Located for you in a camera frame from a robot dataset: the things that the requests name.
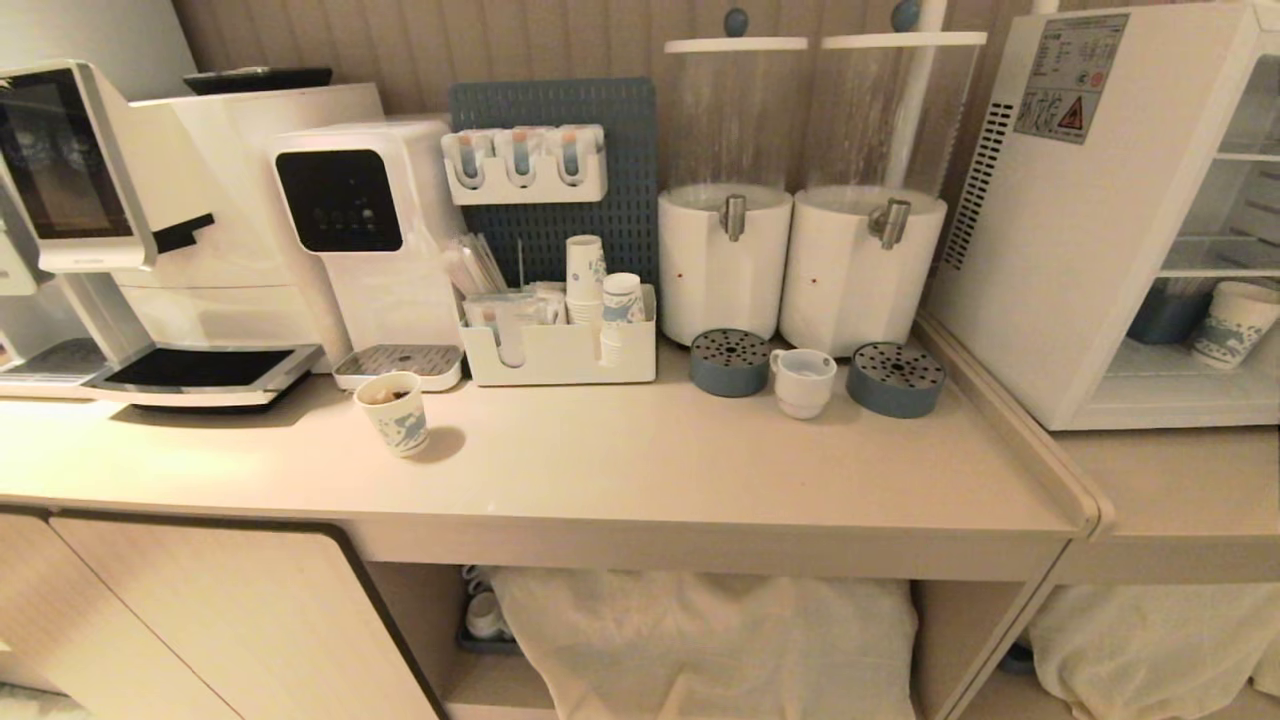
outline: mini refrigerator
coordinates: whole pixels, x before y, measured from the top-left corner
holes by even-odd
[[[1148,292],[1280,278],[1280,5],[1014,20],[927,301],[1051,430],[1275,424],[1234,370],[1126,337]]]

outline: glass beverage dispenser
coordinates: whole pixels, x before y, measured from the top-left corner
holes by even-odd
[[[791,343],[849,356],[868,342],[906,341],[986,42],[983,32],[823,38],[782,295]]]
[[[662,332],[689,345],[777,329],[791,227],[786,191],[804,37],[677,40],[667,187],[658,197]]]

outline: sticker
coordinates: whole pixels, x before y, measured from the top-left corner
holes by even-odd
[[[1129,15],[1044,23],[1014,131],[1084,145]]]

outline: beige wall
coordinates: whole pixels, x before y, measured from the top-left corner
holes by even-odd
[[[723,35],[733,6],[749,35],[888,32],[896,0],[174,0],[202,70],[330,65],[337,82],[378,81],[389,113],[447,110],[460,81],[652,76],[659,108],[671,81],[666,41]],[[1171,0],[1064,0],[1064,9]],[[947,29],[991,33],[978,60],[947,197],[972,140],[1010,20],[1030,0],[951,0]]]

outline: metal spigot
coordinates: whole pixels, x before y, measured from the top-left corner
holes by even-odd
[[[728,234],[730,242],[737,242],[737,238],[742,237],[742,233],[746,232],[746,196],[730,195],[726,197],[719,215],[721,229]]]
[[[902,242],[902,233],[906,232],[906,219],[911,217],[911,204],[906,200],[891,197],[883,208],[872,210],[867,227],[872,234],[881,238],[882,250],[893,250]]]

